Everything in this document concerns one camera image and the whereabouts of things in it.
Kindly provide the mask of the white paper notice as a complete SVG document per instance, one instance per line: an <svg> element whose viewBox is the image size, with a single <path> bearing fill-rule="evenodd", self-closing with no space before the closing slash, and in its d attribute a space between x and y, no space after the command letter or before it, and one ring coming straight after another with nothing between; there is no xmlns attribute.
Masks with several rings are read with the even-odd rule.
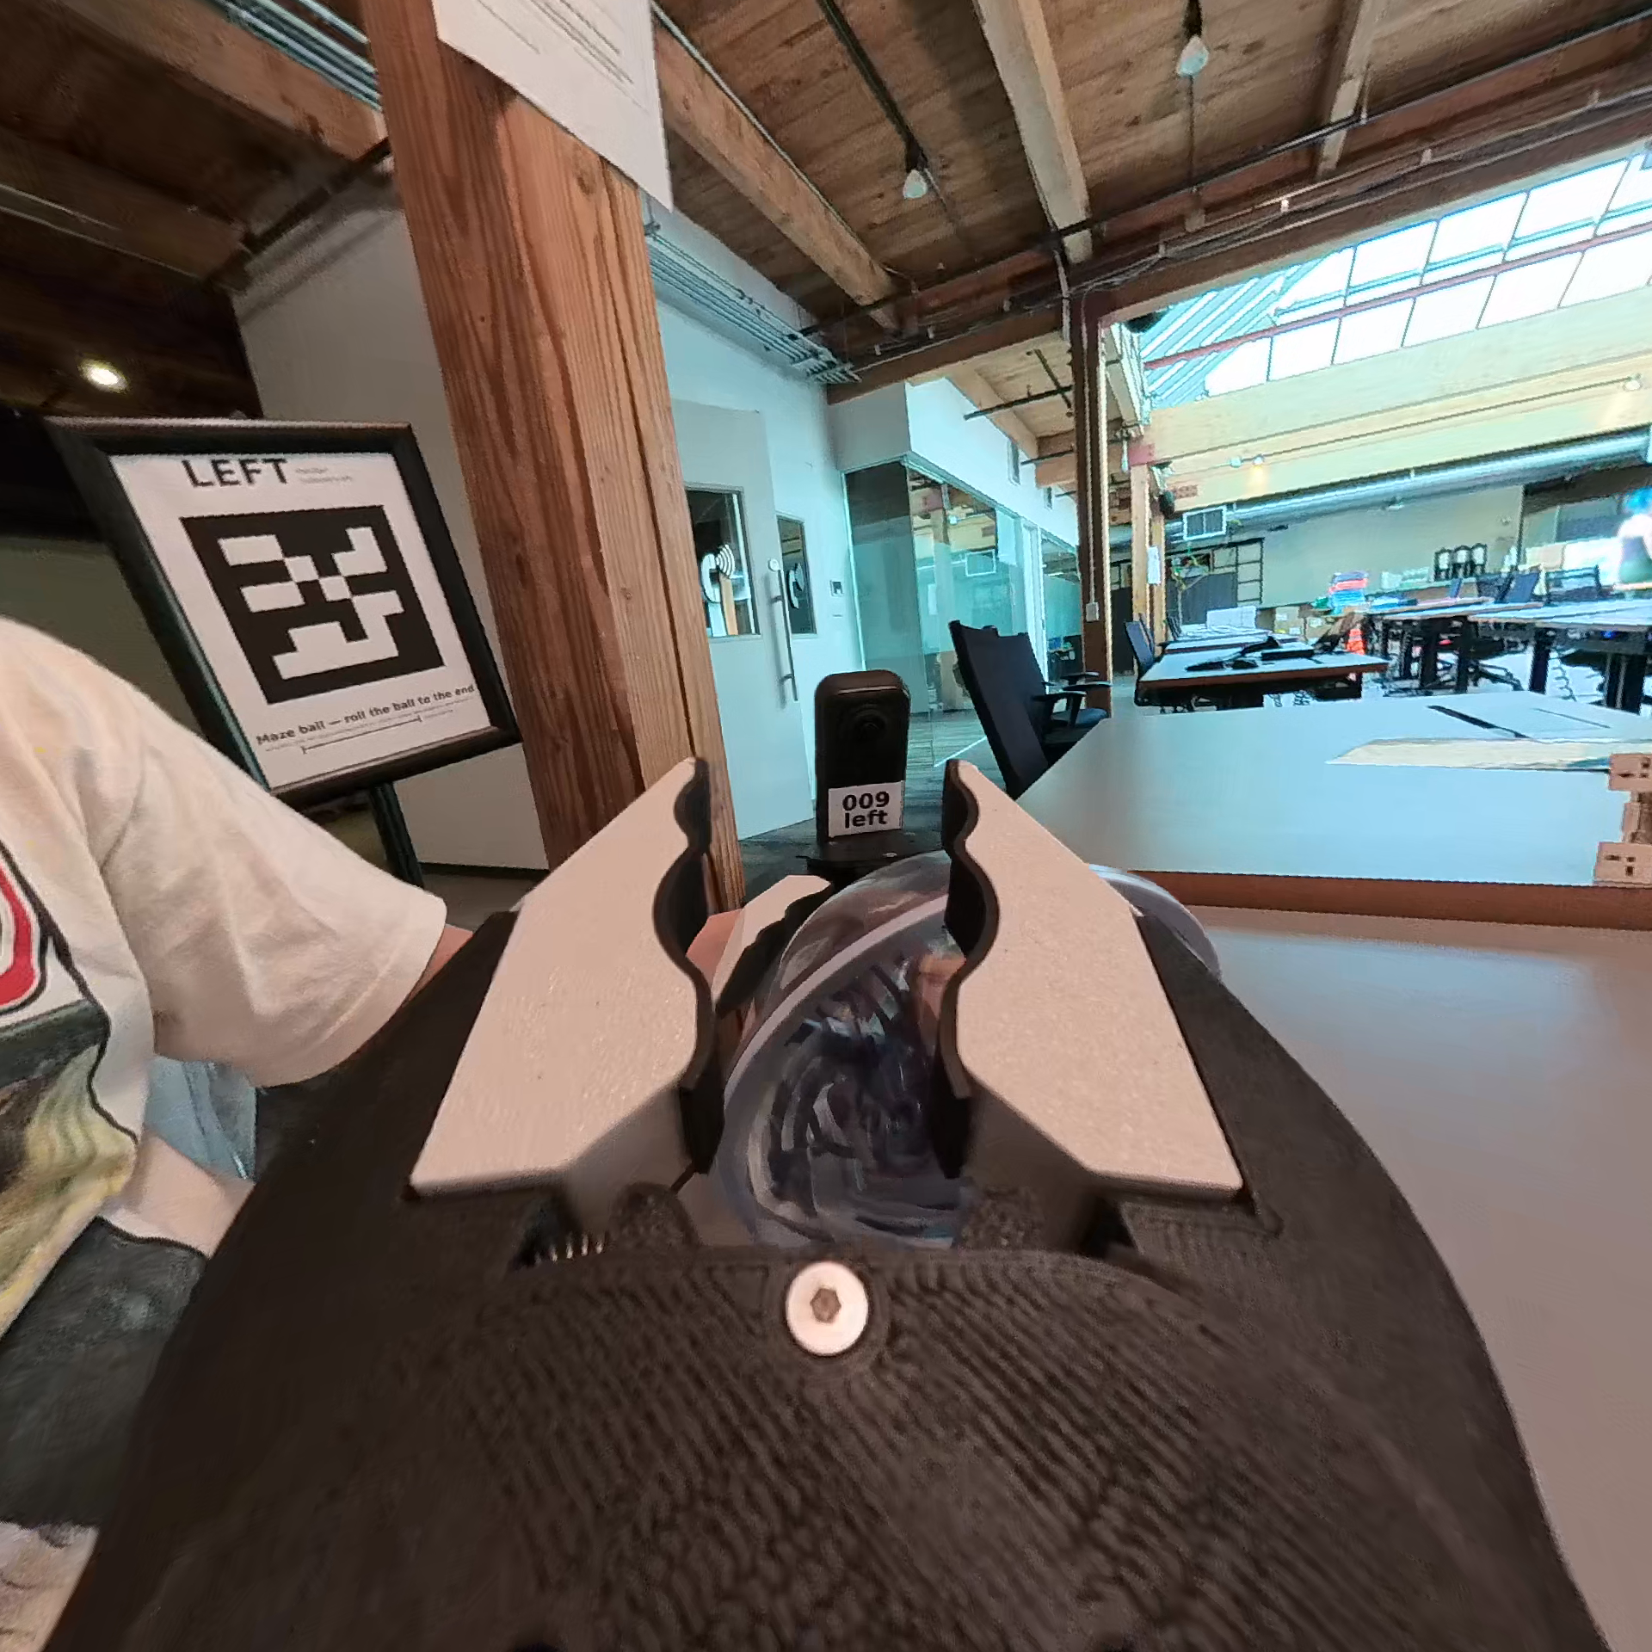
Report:
<svg viewBox="0 0 1652 1652"><path fill-rule="evenodd" d="M437 31L673 206L650 1L437 1Z"/></svg>

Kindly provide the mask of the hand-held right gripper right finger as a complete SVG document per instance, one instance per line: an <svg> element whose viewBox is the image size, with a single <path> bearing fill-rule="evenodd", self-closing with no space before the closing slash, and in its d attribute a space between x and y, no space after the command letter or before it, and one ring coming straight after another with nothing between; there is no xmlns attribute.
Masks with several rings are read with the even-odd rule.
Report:
<svg viewBox="0 0 1652 1652"><path fill-rule="evenodd" d="M937 1156L1043 1209L1228 1203L1246 1181L1126 892L982 774L943 784Z"/></svg>

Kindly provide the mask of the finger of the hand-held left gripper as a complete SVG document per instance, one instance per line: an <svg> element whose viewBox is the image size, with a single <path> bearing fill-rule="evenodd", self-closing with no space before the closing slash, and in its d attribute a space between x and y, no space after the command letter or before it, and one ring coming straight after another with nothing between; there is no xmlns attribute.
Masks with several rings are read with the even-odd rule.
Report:
<svg viewBox="0 0 1652 1652"><path fill-rule="evenodd" d="M750 898L728 918L721 949L711 963L711 991L717 1018L740 1014L795 938L797 930L833 896L835 888L817 875L789 875Z"/></svg>

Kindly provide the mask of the black office chair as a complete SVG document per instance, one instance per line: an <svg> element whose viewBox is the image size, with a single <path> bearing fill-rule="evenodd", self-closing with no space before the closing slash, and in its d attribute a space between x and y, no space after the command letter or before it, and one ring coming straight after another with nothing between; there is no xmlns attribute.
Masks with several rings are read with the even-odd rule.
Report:
<svg viewBox="0 0 1652 1652"><path fill-rule="evenodd" d="M1004 788L1021 798L1078 741L1110 717L1110 703L1090 705L1106 688L1088 676L1047 680L1029 633L1004 633L951 621L964 690L978 711Z"/></svg>

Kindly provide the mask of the grey desk with wood edge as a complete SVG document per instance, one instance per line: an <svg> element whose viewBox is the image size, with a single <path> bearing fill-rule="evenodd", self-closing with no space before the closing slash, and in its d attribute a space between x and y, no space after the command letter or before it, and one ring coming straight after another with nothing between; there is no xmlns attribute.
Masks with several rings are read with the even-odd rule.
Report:
<svg viewBox="0 0 1652 1652"><path fill-rule="evenodd" d="M1649 886L1596 879L1621 796L1560 768L1568 745L1645 749L1649 715L1529 692L1137 709L1021 808L1189 906L1647 932Z"/></svg>

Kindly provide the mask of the black framed marker sign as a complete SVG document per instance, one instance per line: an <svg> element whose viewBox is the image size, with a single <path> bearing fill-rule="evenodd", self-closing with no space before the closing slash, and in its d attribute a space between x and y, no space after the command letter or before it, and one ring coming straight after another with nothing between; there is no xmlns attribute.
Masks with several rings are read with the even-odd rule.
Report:
<svg viewBox="0 0 1652 1652"><path fill-rule="evenodd" d="M296 810L365 794L424 884L396 784L522 733L408 422L48 416L201 735Z"/></svg>

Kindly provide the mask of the printed white shirt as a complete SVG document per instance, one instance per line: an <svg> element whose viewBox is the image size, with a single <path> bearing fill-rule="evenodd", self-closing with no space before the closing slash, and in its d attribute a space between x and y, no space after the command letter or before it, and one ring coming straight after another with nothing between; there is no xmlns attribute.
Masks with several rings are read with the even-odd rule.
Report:
<svg viewBox="0 0 1652 1652"><path fill-rule="evenodd" d="M250 1105L317 1079L453 922L95 658L3 633L3 1628L42 1647L250 1189L162 1124L188 1067Z"/></svg>

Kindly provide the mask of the clear plastic maze ball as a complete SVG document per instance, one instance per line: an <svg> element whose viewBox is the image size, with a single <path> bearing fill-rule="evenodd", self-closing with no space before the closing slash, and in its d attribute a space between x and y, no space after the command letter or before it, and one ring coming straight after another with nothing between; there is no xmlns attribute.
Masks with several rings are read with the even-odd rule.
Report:
<svg viewBox="0 0 1652 1652"><path fill-rule="evenodd" d="M1173 963L1220 979L1204 926L1177 898L1092 867L1139 910L1169 997ZM945 928L949 875L947 851L933 851L833 892L742 1012L713 1168L730 1217L768 1246L1078 1252L1104 1211L1228 1205L1112 1193L1086 1209L1043 1209L1031 1189L982 1189L945 1172L937 1010L960 965ZM1200 1073L1216 1105L1214 1079Z"/></svg>

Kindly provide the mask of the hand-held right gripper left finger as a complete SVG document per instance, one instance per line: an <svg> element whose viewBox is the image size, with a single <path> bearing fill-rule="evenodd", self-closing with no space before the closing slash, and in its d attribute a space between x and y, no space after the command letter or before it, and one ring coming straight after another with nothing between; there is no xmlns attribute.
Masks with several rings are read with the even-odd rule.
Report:
<svg viewBox="0 0 1652 1652"><path fill-rule="evenodd" d="M679 761L520 904L410 1175L618 1195L713 1166L711 764Z"/></svg>

